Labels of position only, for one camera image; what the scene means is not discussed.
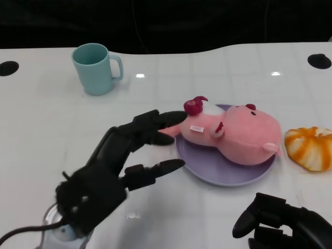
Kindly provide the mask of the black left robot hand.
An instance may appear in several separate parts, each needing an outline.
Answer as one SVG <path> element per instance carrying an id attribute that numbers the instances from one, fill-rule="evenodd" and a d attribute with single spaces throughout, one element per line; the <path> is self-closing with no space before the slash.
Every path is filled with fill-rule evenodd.
<path id="1" fill-rule="evenodd" d="M 156 179 L 185 165 L 182 159 L 171 159 L 144 167 L 137 164 L 119 174 L 128 156 L 144 145 L 168 146 L 174 138 L 161 133 L 187 118 L 185 111 L 159 113 L 152 110 L 128 123 L 110 128 L 102 137 L 86 165 L 66 175 L 56 188 L 59 213 L 78 236 L 88 235 L 105 220 L 133 191 L 155 184 Z"/>

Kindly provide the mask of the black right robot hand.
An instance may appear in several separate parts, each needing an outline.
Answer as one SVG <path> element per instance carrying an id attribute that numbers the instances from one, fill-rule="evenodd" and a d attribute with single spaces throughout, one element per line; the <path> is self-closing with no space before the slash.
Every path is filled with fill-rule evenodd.
<path id="1" fill-rule="evenodd" d="M 331 248 L 331 224 L 305 207 L 257 193 L 236 221 L 232 236 L 248 239 L 249 248 Z"/>

